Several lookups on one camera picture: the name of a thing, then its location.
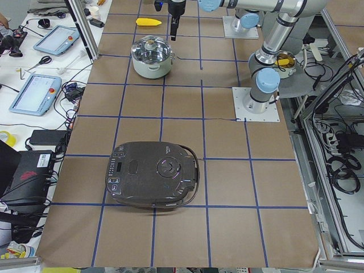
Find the black gripper near cooker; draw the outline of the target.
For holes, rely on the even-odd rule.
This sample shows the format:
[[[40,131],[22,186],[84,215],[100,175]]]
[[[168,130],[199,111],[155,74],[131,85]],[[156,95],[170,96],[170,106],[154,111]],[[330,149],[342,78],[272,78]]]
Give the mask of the black gripper near cooker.
[[[177,30],[179,28],[180,16],[185,13],[186,0],[168,0],[168,12],[172,16],[170,26],[171,40],[176,40]]]

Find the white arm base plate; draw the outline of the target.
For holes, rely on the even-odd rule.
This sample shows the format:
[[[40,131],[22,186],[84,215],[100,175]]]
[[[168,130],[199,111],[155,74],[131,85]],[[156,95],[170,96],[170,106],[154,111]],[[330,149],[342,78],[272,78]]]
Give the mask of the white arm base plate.
[[[241,122],[280,122],[274,95],[267,102],[256,102],[251,98],[250,90],[232,88],[235,119]]]

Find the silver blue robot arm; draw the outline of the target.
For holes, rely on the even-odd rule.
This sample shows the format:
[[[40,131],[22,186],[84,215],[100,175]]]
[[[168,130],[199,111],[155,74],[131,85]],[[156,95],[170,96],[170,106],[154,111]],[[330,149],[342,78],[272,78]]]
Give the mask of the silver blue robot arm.
[[[272,94],[277,91],[280,84],[280,76],[272,66],[282,45],[299,18],[317,14],[327,3],[327,1],[198,1],[199,8],[206,12],[225,7],[278,13],[272,30],[264,39],[261,48],[252,54],[249,60],[253,87],[242,100],[243,107],[247,111],[254,114],[266,111]]]

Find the second white arm base plate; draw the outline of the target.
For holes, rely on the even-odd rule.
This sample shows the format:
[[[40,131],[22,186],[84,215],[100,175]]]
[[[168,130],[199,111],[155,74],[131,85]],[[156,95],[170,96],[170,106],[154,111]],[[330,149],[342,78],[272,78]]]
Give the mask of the second white arm base plate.
[[[223,16],[223,27],[225,38],[229,39],[258,39],[259,34],[257,28],[244,28],[240,24],[240,20],[234,16]]]

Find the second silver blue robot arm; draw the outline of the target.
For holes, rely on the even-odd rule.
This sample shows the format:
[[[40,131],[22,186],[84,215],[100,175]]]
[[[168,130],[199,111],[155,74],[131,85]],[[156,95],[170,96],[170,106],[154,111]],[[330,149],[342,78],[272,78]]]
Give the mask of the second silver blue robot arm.
[[[234,29],[239,32],[242,29],[251,29],[259,23],[259,11],[236,9],[233,23]]]

